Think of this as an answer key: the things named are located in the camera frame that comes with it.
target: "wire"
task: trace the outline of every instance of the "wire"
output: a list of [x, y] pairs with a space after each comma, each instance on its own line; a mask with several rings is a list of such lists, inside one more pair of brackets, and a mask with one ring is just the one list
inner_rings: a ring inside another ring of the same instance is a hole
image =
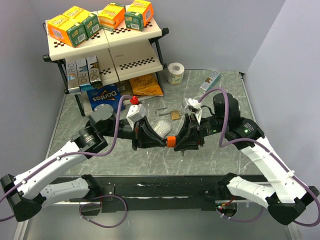
[[[256, 145], [258, 145], [259, 147], [261, 147], [262, 149], [264, 149], [267, 153], [270, 153], [270, 155], [274, 158], [274, 160], [288, 173], [290, 172], [290, 169], [274, 154], [272, 153], [266, 146], [264, 146], [262, 143], [250, 139], [250, 138], [240, 138], [240, 139], [234, 139], [231, 141], [228, 141], [226, 143], [223, 143], [224, 141], [224, 136], [226, 134], [227, 131], [227, 126], [228, 126], [228, 118], [229, 118], [229, 100], [228, 100], [228, 95], [226, 90], [224, 90], [222, 87], [214, 87], [212, 89], [210, 89], [209, 91], [207, 91], [205, 94], [203, 94], [200, 99], [198, 100], [198, 102], [200, 103], [208, 94], [214, 92], [214, 91], [220, 91], [223, 94], [224, 97], [224, 120], [223, 120], [223, 126], [222, 126], [222, 131], [221, 131], [221, 135], [219, 138], [219, 147], [224, 148], [226, 146], [229, 146], [231, 144], [235, 144], [235, 143], [239, 143], [239, 142], [251, 142], [254, 143]], [[299, 183], [310, 195], [311, 197], [314, 199], [314, 202], [318, 208], [318, 218], [315, 222], [313, 223], [302, 223], [302, 222], [298, 222], [298, 221], [293, 221], [295, 224], [298, 224], [300, 226], [304, 226], [304, 227], [314, 227], [317, 226], [320, 223], [320, 202], [317, 198], [317, 196], [309, 189], [309, 187], [303, 182], [301, 181], [298, 177], [296, 177], [295, 175], [293, 175], [292, 177], [297, 183]]]
[[[108, 151], [106, 151], [105, 153], [92, 153], [92, 152], [85, 152], [85, 151], [76, 151], [76, 152], [68, 152], [62, 155], [59, 155], [58, 157], [60, 157], [60, 159], [70, 156], [70, 155], [86, 155], [86, 156], [96, 156], [96, 157], [104, 157], [107, 156], [108, 154], [111, 153], [111, 151], [115, 148], [116, 142], [117, 142], [117, 137], [118, 137], [118, 129], [119, 129], [119, 122], [120, 122], [120, 112], [121, 112], [121, 107], [123, 104], [124, 99], [132, 99], [132, 96], [130, 95], [123, 95], [120, 100], [119, 100], [119, 104], [118, 104], [118, 108], [117, 108], [117, 112], [116, 112], [116, 119], [115, 119], [115, 128], [114, 128], [114, 136], [113, 136], [113, 141], [112, 141], [112, 145], [110, 146], [110, 148], [108, 149]], [[46, 164], [42, 165], [41, 167], [39, 167], [37, 170], [35, 170], [34, 172], [32, 172], [29, 176], [27, 176], [26, 178], [24, 178], [21, 182], [19, 182], [17, 185], [13, 186], [12, 188], [10, 188], [4, 195], [3, 197], [0, 199], [0, 203], [10, 194], [12, 193], [14, 190], [16, 190], [17, 188], [19, 188], [23, 183], [23, 181], [27, 182], [29, 179], [31, 179], [32, 177], [34, 177], [36, 174], [38, 174], [39, 172], [41, 172], [43, 169], [45, 169], [46, 167], [48, 167], [49, 165], [51, 165], [52, 163], [54, 163], [55, 161], [57, 161], [57, 157], [51, 159], [50, 161], [48, 161]], [[11, 215], [9, 217], [6, 218], [2, 218], [0, 219], [0, 222], [4, 222], [7, 221], [9, 219], [12, 219], [15, 215]]]
[[211, 107], [208, 107], [207, 105], [202, 105], [201, 108], [208, 108], [209, 109], [209, 112], [212, 116], [214, 116], [214, 113], [212, 112], [212, 109]]
[[233, 196], [229, 202], [223, 203], [223, 204], [221, 204], [221, 205], [222, 205], [222, 206], [228, 206], [228, 205], [229, 205], [230, 203], [232, 203], [235, 199], [236, 199], [236, 196]]
[[80, 208], [79, 208], [79, 214], [80, 214], [80, 218], [84, 219], [84, 220], [87, 220], [88, 222], [94, 224], [94, 225], [97, 225], [99, 227], [102, 227], [102, 228], [105, 228], [105, 229], [112, 229], [112, 228], [115, 228], [117, 226], [119, 226], [120, 224], [122, 224], [124, 222], [124, 220], [126, 219], [127, 217], [127, 214], [128, 214], [128, 208], [127, 208], [127, 204], [125, 202], [125, 200], [123, 200], [121, 197], [119, 196], [116, 196], [116, 195], [103, 195], [103, 196], [97, 196], [97, 197], [94, 197], [92, 198], [91, 200], [96, 200], [96, 199], [100, 199], [100, 198], [116, 198], [116, 199], [119, 199], [123, 205], [124, 205], [124, 215], [123, 215], [123, 218], [120, 220], [120, 222], [118, 222], [117, 224], [115, 225], [112, 225], [112, 226], [107, 226], [107, 225], [102, 225], [100, 223], [97, 223], [95, 221], [92, 221], [91, 219], [85, 217], [82, 215], [81, 213], [81, 210], [85, 207], [85, 206], [99, 206], [99, 204], [96, 204], [96, 203], [88, 203], [88, 204], [84, 204], [82, 205]]
[[260, 210], [260, 212], [258, 213], [258, 215], [256, 217], [254, 217], [252, 219], [248, 219], [248, 220], [238, 219], [238, 218], [234, 218], [234, 217], [228, 217], [228, 216], [222, 214], [219, 211], [217, 211], [217, 212], [224, 219], [228, 219], [228, 220], [235, 221], [235, 222], [241, 222], [241, 223], [251, 223], [251, 222], [254, 222], [254, 221], [258, 220], [262, 216], [262, 214], [264, 213], [264, 207], [263, 206], [261, 207], [261, 210]]

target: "gray wall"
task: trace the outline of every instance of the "gray wall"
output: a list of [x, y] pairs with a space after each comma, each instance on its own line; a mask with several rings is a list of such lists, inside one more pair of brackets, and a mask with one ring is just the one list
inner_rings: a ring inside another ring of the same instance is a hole
[[[47, 40], [27, 1], [0, 1], [0, 178], [40, 163], [63, 97], [58, 67], [45, 63]], [[11, 215], [5, 200], [0, 218]], [[0, 239], [13, 239], [15, 219], [0, 223]]]
[[[73, 5], [89, 11], [105, 0], [29, 0], [41, 21]], [[131, 4], [133, 0], [122, 0]], [[186, 69], [238, 70], [245, 73], [285, 0], [152, 0], [155, 20], [170, 34], [161, 39], [166, 63]]]
[[[319, 11], [318, 0], [287, 0], [245, 75], [253, 111], [274, 149], [318, 189]], [[313, 203], [298, 220], [311, 223], [317, 217]], [[319, 239], [320, 226], [299, 230], [303, 239]]]

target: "paper roll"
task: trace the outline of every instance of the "paper roll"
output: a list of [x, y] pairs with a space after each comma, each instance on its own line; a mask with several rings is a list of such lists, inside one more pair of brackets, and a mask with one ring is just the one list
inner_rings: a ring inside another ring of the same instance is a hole
[[166, 80], [171, 84], [179, 84], [184, 77], [185, 67], [178, 62], [171, 63], [168, 66]]

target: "yellow box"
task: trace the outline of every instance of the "yellow box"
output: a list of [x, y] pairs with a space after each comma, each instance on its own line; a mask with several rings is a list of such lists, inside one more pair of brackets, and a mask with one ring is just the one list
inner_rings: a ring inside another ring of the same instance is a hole
[[77, 47], [88, 38], [82, 23], [67, 16], [58, 15], [48, 21], [49, 35], [71, 47]]
[[124, 14], [126, 28], [142, 31], [153, 15], [151, 2], [135, 0]]
[[113, 31], [125, 18], [125, 6], [112, 2], [98, 14], [98, 18], [104, 29]]
[[84, 25], [85, 33], [88, 38], [95, 35], [96, 32], [100, 30], [100, 24], [98, 16], [92, 12], [89, 12], [81, 7], [73, 6], [62, 15], [74, 19], [79, 23]]

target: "cardboard box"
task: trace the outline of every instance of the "cardboard box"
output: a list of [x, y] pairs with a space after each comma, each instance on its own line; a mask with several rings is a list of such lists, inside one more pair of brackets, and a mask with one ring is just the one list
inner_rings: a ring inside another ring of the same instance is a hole
[[68, 81], [68, 91], [70, 94], [81, 94], [76, 62], [65, 63], [66, 76]]
[[82, 23], [88, 38], [91, 38], [100, 30], [98, 16], [81, 7], [73, 6], [62, 15]]
[[153, 15], [151, 2], [135, 0], [124, 14], [125, 26], [127, 29], [142, 31]]
[[98, 14], [100, 25], [113, 31], [125, 18], [126, 8], [122, 4], [110, 3]]
[[49, 35], [71, 47], [77, 47], [88, 38], [82, 23], [67, 16], [58, 15], [48, 21]]
[[113, 110], [117, 112], [121, 95], [114, 84], [94, 88], [87, 91], [87, 94], [92, 110], [94, 110], [100, 104], [109, 104], [113, 107]]
[[89, 79], [91, 86], [93, 88], [102, 87], [102, 80], [100, 77], [100, 71], [99, 71], [99, 63], [97, 56], [88, 56], [86, 58], [86, 63], [88, 66], [88, 72], [89, 72]]
[[78, 82], [81, 92], [85, 92], [92, 89], [89, 80], [88, 66], [85, 58], [78, 59], [76, 62], [76, 70], [78, 73]]
[[200, 92], [205, 93], [210, 90], [214, 85], [214, 82], [221, 78], [221, 73], [219, 71], [213, 71], [210, 76], [201, 84]]

